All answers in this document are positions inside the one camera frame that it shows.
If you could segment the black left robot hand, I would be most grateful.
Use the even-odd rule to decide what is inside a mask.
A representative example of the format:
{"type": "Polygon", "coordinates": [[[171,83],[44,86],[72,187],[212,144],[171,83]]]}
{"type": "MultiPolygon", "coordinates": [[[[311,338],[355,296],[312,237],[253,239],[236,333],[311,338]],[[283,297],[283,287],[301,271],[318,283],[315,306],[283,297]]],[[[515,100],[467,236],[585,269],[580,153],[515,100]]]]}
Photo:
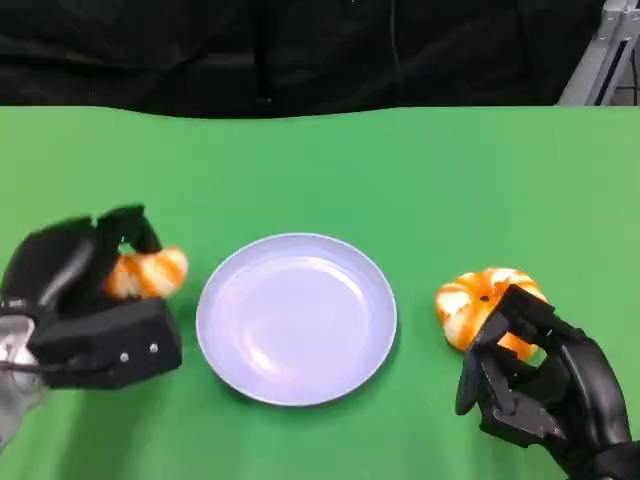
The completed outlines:
{"type": "Polygon", "coordinates": [[[14,250],[1,279],[1,314],[35,325],[72,321],[125,305],[106,290],[120,246],[161,250],[144,206],[113,209],[98,218],[66,219],[36,230],[14,250]]]}

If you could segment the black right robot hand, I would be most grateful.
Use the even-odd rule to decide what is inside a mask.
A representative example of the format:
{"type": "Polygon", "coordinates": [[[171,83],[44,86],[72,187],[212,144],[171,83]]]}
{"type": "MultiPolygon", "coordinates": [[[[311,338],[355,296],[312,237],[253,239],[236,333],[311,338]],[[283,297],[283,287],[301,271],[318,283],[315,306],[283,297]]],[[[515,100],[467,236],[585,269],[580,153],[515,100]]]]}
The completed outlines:
{"type": "Polygon", "coordinates": [[[509,286],[467,349],[455,411],[480,429],[543,447],[569,479],[636,479],[623,391],[599,344],[553,306],[509,286]]]}

